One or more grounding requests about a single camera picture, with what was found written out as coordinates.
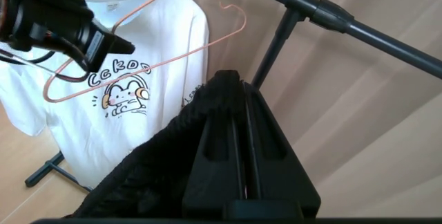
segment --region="garment rack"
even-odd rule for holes
[[[293,32],[299,21],[306,18],[310,22],[340,33],[346,33],[355,37],[366,44],[369,44],[379,50],[382,50],[393,57],[396,57],[422,71],[425,71],[439,79],[442,79],[442,61],[432,57],[422,51],[419,51],[403,42],[389,37],[361,22],[349,14],[346,10],[337,4],[328,0],[275,0],[285,5],[286,11],[276,29],[275,35],[270,43],[269,49],[258,68],[252,81],[252,86],[260,88],[275,62],[279,52],[284,46],[285,41]],[[58,164],[64,159],[63,154],[59,152],[56,156],[48,160],[43,167],[38,169],[26,181],[26,186],[33,187],[44,176],[53,169],[61,175],[67,177],[74,183],[78,182],[68,172],[58,167]]]

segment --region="pink clothes hanger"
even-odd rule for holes
[[[128,19],[130,16],[132,16],[133,14],[135,14],[135,13],[138,12],[138,11],[140,11],[142,8],[146,7],[148,4],[150,4],[150,3],[154,2],[154,1],[155,1],[155,0],[148,0],[146,3],[143,3],[143,4],[140,5],[138,8],[134,9],[132,12],[130,12],[129,14],[127,14],[126,16],[124,16],[123,18],[121,18],[121,19],[120,19],[117,23],[115,23],[115,25],[113,26],[113,28],[112,28],[112,33],[114,33],[114,32],[117,30],[118,26],[119,26],[124,20]],[[241,15],[244,17],[244,23],[243,23],[243,25],[241,26],[241,28],[235,30],[234,32],[232,32],[232,33],[230,33],[230,34],[228,34],[228,35],[225,35],[225,36],[219,38],[218,40],[212,41],[211,43],[209,43],[209,44],[207,44],[207,45],[204,45],[204,46],[202,46],[202,47],[200,47],[200,48],[197,48],[197,49],[195,49],[195,50],[192,50],[192,51],[189,52],[189,53],[186,53],[186,54],[180,55],[180,56],[178,56],[178,57],[175,57],[175,58],[172,58],[172,59],[169,59],[169,60],[166,60],[166,61],[164,61],[164,62],[160,62],[160,63],[155,64],[155,65],[153,65],[153,66],[151,66],[151,67],[149,67],[149,68],[145,68],[145,69],[141,69],[141,70],[135,71],[135,72],[133,72],[133,73],[129,73],[129,74],[127,74],[127,75],[125,75],[125,76],[122,76],[122,77],[120,77],[120,78],[117,78],[117,79],[115,79],[115,80],[110,80],[110,81],[108,81],[108,82],[106,82],[106,83],[103,83],[103,84],[100,84],[100,85],[98,85],[98,86],[94,86],[94,87],[88,88],[88,89],[86,89],[86,90],[82,90],[82,91],[80,91],[80,92],[78,92],[78,93],[74,93],[74,94],[72,94],[72,95],[68,95],[68,96],[65,96],[65,97],[62,97],[62,98],[59,98],[59,99],[52,99],[52,98],[50,98],[49,95],[48,95],[50,84],[51,84],[52,81],[55,79],[55,76],[53,75],[53,76],[51,76],[51,77],[48,79],[48,81],[47,81],[47,82],[45,83],[45,85],[44,85],[44,89],[43,89],[43,96],[44,96],[44,99],[45,99],[46,101],[48,101],[48,102],[52,102],[52,103],[58,103],[58,102],[63,102],[63,101],[65,101],[65,100],[72,99],[72,98],[77,97],[77,96],[79,96],[79,95],[83,95],[83,94],[85,94],[85,93],[88,93],[88,92],[94,91],[95,89],[98,89],[98,88],[101,88],[101,87],[107,86],[107,85],[109,85],[109,84],[116,83],[116,82],[118,82],[118,81],[120,81],[120,80],[126,79],[127,77],[130,77],[130,76],[132,76],[132,75],[136,75],[136,74],[139,74],[139,73],[143,73],[143,72],[145,72],[145,71],[147,71],[147,70],[151,70],[151,69],[157,68],[157,67],[159,67],[159,66],[162,66],[162,65],[168,64],[168,63],[170,63],[170,62],[174,62],[174,61],[179,60],[179,59],[181,59],[181,58],[183,58],[183,57],[186,57],[186,56],[189,56],[189,55],[191,55],[191,54],[193,54],[193,53],[196,53],[196,52],[198,52],[198,51],[200,51],[200,50],[203,50],[203,49],[205,49],[205,48],[208,48],[209,46],[212,46],[212,45],[214,45],[214,44],[217,44],[217,43],[219,43],[220,41],[223,41],[223,40],[225,40],[225,39],[227,39],[227,38],[229,38],[229,37],[231,37],[231,36],[233,36],[233,35],[236,35],[236,34],[238,34],[239,32],[241,32],[241,31],[244,29],[244,27],[246,26],[246,24],[247,24],[247,16],[246,16],[245,11],[244,11],[241,7],[239,7],[239,6],[237,6],[237,5],[234,5],[234,4],[229,4],[229,5],[227,5],[227,6],[223,6],[222,3],[221,3],[221,0],[218,0],[218,1],[219,1],[219,4],[220,4],[220,8],[221,8],[222,10],[227,10],[227,9],[229,9],[229,8],[235,8],[235,9],[237,9],[237,10],[241,13]],[[60,74],[60,73],[65,69],[65,67],[67,67],[72,61],[73,61],[73,59],[69,59],[67,62],[65,62],[64,64],[62,64],[62,65],[57,69],[56,73]]]

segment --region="white t-shirt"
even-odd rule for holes
[[[86,1],[95,17],[111,28],[147,0]],[[204,13],[192,0],[157,0],[126,20],[116,34],[135,45],[132,55],[109,54],[100,72],[82,83],[56,79],[49,96],[61,98],[195,50],[208,42],[209,30]],[[40,49],[19,53],[0,45],[28,59],[47,53]],[[11,123],[24,133],[35,136],[49,127],[79,183],[95,187],[191,100],[206,78],[206,54],[201,50],[57,104],[42,97],[49,78],[44,71],[1,62],[0,99]],[[57,53],[42,65],[55,70],[66,60]],[[63,74],[79,77],[84,72],[73,62]]]

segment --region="black diagonal support pole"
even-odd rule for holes
[[[255,77],[253,78],[253,81],[251,83],[252,86],[256,88],[260,88],[262,86],[265,77],[269,73],[270,68],[273,66],[273,63],[278,57],[279,52],[284,46],[285,40],[287,40],[290,37],[290,34],[293,32],[296,23],[298,23],[301,20],[302,18],[299,12],[292,10],[290,8],[285,10],[285,14],[282,17],[278,28],[276,29],[275,36],[271,40],[270,47],[265,53],[261,65],[258,68]]]
[[[310,22],[318,26],[336,32],[347,33],[366,44],[442,79],[441,60],[358,22],[351,14],[333,2],[328,0],[276,1],[283,3],[287,8],[296,10],[301,16],[308,17]],[[262,75],[260,75],[259,80],[256,77],[257,85],[260,85],[259,81],[264,79],[261,78],[261,76]]]

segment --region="shirt tag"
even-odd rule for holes
[[[119,3],[118,2],[108,2],[107,9],[108,11],[113,11],[118,8]]]

